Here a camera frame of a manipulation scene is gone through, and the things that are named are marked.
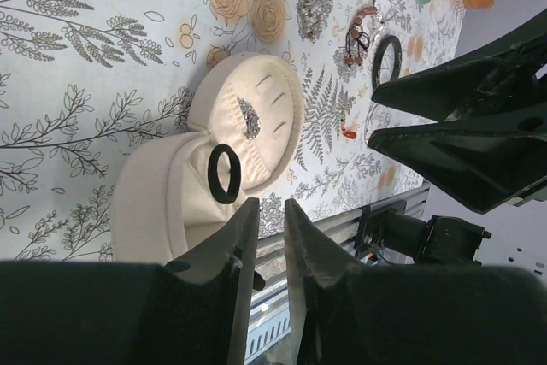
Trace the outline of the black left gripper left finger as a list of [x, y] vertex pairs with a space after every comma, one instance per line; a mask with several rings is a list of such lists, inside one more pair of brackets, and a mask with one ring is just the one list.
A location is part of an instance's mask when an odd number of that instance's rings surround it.
[[165, 265], [3, 262], [2, 363], [243, 363], [259, 214]]

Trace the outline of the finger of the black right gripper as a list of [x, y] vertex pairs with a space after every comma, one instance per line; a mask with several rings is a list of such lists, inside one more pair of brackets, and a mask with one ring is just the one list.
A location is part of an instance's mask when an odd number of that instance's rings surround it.
[[546, 12], [448, 62], [378, 85], [372, 100], [433, 121], [463, 120], [546, 102]]
[[368, 146], [402, 163], [467, 209], [546, 199], [546, 105], [467, 120], [379, 129]]

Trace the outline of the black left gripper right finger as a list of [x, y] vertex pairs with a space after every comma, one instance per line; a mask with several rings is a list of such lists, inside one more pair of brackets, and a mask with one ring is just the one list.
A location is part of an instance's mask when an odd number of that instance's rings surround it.
[[543, 364], [546, 288], [520, 268], [369, 267], [285, 202], [296, 364]]

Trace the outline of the beige round jewelry case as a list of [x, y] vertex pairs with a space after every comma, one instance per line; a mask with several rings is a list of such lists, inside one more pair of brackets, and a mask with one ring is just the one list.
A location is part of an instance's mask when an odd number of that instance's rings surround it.
[[115, 259], [166, 263], [202, 243], [288, 169], [303, 118], [302, 85], [281, 58], [218, 63], [191, 100], [187, 131], [127, 158], [111, 207]]

